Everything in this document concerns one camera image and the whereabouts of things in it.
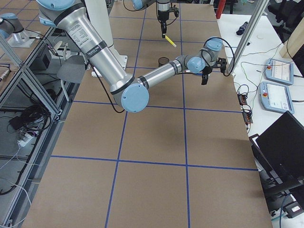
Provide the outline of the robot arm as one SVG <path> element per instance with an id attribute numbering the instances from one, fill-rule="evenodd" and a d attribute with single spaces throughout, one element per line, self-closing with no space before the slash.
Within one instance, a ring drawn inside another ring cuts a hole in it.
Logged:
<path id="1" fill-rule="evenodd" d="M 189 70 L 202 73 L 202 84 L 206 84 L 214 68 L 226 71 L 227 61 L 219 58 L 221 38 L 209 38 L 195 55 L 181 55 L 153 71 L 135 78 L 128 74 L 113 48 L 103 38 L 111 38 L 106 3 L 97 0 L 39 0 L 41 24 L 63 29 L 110 86 L 116 103 L 126 111 L 137 113 L 149 101 L 149 88 Z"/>
<path id="2" fill-rule="evenodd" d="M 152 4 L 156 4 L 157 20 L 161 25 L 161 36 L 165 38 L 167 33 L 167 20 L 171 10 L 169 0 L 132 0 L 134 10 L 143 10 Z"/>

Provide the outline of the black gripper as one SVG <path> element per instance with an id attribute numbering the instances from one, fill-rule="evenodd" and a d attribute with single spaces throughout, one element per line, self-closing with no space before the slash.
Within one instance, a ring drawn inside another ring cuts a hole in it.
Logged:
<path id="1" fill-rule="evenodd" d="M 160 11 L 157 10 L 157 18 L 161 24 L 161 36 L 165 38 L 165 34 L 167 33 L 167 20 L 169 19 L 169 11 Z"/>
<path id="2" fill-rule="evenodd" d="M 209 74 L 212 72 L 212 68 L 209 66 L 206 66 L 203 70 L 202 70 L 202 81 L 201 81 L 201 85 L 206 85 L 208 83 L 209 80 Z"/>

